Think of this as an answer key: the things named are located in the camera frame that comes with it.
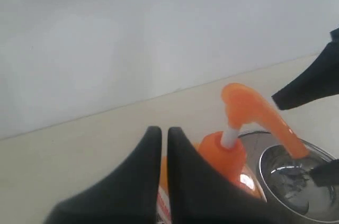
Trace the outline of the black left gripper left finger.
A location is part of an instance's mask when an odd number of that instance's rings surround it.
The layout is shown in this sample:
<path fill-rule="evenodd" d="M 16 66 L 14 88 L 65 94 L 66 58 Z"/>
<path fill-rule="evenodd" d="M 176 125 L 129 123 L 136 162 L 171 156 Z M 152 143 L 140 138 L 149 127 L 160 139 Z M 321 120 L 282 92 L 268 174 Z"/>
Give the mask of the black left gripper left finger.
<path fill-rule="evenodd" d="M 160 127 L 148 127 L 107 177 L 56 204 L 45 223 L 156 223 L 162 154 Z"/>

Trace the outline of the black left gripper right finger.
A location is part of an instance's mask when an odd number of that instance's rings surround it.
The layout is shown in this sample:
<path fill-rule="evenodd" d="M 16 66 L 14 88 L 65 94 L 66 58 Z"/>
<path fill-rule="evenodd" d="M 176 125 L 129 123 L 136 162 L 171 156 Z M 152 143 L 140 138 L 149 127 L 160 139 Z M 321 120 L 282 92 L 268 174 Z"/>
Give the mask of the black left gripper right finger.
<path fill-rule="evenodd" d="M 279 210 L 214 170 L 180 127 L 168 130 L 167 179 L 172 223 L 287 223 Z"/>

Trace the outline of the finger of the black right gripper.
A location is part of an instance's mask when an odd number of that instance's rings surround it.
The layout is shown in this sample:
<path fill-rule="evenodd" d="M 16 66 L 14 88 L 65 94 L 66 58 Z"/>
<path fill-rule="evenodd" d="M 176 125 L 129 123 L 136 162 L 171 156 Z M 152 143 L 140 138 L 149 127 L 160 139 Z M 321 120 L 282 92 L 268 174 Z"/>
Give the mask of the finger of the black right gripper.
<path fill-rule="evenodd" d="M 319 165 L 309 171 L 309 176 L 317 187 L 337 186 L 339 184 L 338 159 Z"/>
<path fill-rule="evenodd" d="M 338 94 L 338 29 L 313 63 L 298 77 L 272 95 L 279 110 L 290 110 Z"/>

